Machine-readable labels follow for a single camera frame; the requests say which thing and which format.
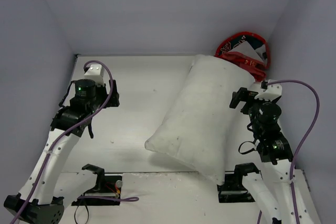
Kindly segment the red navy pillowcase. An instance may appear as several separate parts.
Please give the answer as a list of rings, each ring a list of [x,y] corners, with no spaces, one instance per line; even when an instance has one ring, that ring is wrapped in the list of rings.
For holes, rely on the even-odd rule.
[[[242,31],[225,39],[217,48],[215,57],[229,61],[248,71],[256,81],[266,79],[271,64],[267,41],[262,36]]]

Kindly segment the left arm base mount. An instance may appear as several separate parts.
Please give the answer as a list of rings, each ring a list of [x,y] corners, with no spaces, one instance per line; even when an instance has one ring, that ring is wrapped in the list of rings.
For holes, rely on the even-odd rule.
[[[120,202],[114,200],[98,199],[98,197],[118,198],[120,194],[116,190],[116,182],[122,182],[122,175],[105,174],[103,168],[87,164],[82,170],[88,170],[97,176],[96,184],[93,188],[87,189],[82,195],[90,198],[77,199],[71,206],[119,206]]]

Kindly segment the white pillow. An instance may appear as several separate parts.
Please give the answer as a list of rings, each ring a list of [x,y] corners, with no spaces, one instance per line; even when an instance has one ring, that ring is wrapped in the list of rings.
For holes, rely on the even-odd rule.
[[[237,114],[229,108],[232,94],[254,82],[248,71],[229,61],[197,55],[183,89],[144,143],[145,149],[168,155],[223,184],[226,142]]]

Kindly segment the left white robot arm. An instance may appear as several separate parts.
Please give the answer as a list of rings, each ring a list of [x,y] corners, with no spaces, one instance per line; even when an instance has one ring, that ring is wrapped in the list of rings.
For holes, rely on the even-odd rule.
[[[119,94],[114,79],[106,84],[92,79],[73,81],[75,95],[67,106],[60,105],[51,123],[45,148],[28,181],[15,195],[8,195],[4,207],[26,223],[59,223],[64,210],[87,190],[99,192],[105,186],[104,169],[85,165],[68,186],[57,182],[74,146],[85,130],[91,138],[92,118],[101,109],[118,107]]]

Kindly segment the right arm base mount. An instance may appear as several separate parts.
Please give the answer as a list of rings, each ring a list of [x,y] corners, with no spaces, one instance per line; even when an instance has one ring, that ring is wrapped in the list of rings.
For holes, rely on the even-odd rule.
[[[243,186],[243,177],[249,173],[259,174],[254,163],[243,163],[235,166],[233,172],[225,175],[225,182],[217,185],[219,203],[247,203],[254,202],[250,192]]]

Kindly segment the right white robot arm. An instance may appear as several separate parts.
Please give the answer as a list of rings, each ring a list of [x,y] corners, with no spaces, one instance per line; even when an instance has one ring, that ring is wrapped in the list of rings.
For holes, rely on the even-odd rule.
[[[253,150],[258,152],[264,171],[254,163],[239,164],[232,181],[250,193],[266,223],[313,223],[295,181],[294,155],[278,124],[281,92],[280,85],[262,86],[259,91],[241,87],[233,92],[229,107],[234,109],[244,102],[241,113],[249,117],[247,130],[253,134]]]

